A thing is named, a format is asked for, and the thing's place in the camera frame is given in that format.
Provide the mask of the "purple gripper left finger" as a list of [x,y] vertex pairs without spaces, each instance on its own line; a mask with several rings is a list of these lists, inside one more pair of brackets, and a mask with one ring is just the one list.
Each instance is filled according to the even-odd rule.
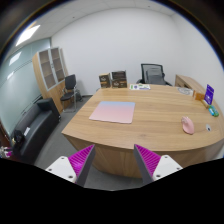
[[46,171],[83,187],[94,157],[95,146],[90,145],[69,157],[60,156]]

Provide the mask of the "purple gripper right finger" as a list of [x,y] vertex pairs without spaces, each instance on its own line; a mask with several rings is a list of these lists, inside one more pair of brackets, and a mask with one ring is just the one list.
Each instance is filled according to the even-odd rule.
[[169,155],[158,155],[140,145],[134,145],[134,156],[143,184],[147,185],[182,169]]

